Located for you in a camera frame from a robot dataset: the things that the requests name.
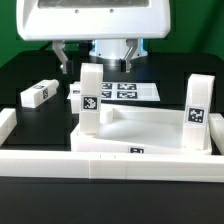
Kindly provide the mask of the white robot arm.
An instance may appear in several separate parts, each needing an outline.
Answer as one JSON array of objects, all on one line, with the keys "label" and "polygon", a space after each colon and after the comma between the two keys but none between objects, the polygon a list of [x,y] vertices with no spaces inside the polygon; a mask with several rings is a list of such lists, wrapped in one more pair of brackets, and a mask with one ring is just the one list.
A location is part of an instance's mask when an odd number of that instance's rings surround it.
[{"label": "white robot arm", "polygon": [[91,40],[93,61],[131,61],[147,55],[145,39],[164,38],[171,28],[169,0],[16,0],[16,24],[26,41],[50,41],[68,72],[65,43]]}]

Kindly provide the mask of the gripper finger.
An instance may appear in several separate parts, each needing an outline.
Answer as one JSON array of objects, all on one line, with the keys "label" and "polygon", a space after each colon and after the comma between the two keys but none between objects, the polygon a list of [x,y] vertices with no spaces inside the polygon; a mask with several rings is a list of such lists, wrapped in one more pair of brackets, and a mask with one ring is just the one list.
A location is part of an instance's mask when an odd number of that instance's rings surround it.
[{"label": "gripper finger", "polygon": [[129,73],[131,69],[131,60],[138,48],[137,39],[127,39],[126,46],[128,50],[123,59],[120,60],[121,71]]},{"label": "gripper finger", "polygon": [[60,68],[61,68],[62,72],[64,74],[66,74],[68,58],[64,52],[64,48],[65,48],[65,43],[63,41],[53,41],[52,42],[52,49],[61,62]]}]

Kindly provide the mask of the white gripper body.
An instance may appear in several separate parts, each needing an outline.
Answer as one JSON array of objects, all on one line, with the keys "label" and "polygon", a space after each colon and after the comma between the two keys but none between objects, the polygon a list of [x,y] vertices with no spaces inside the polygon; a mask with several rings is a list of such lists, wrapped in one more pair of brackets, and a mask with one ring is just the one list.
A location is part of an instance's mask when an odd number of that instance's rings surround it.
[{"label": "white gripper body", "polygon": [[171,28],[169,0],[16,0],[24,40],[155,39]]}]

